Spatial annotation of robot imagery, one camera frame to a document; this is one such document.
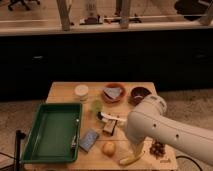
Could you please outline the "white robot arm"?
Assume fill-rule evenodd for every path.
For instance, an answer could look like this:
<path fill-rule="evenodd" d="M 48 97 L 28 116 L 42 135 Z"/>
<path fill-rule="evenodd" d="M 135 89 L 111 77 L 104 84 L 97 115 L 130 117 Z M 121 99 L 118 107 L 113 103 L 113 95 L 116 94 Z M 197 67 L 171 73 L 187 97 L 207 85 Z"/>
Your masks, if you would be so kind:
<path fill-rule="evenodd" d="M 132 144 L 139 144 L 146 137 L 168 144 L 208 165 L 213 166 L 213 131 L 164 116 L 165 100 L 150 94 L 128 114 L 124 132 Z"/>

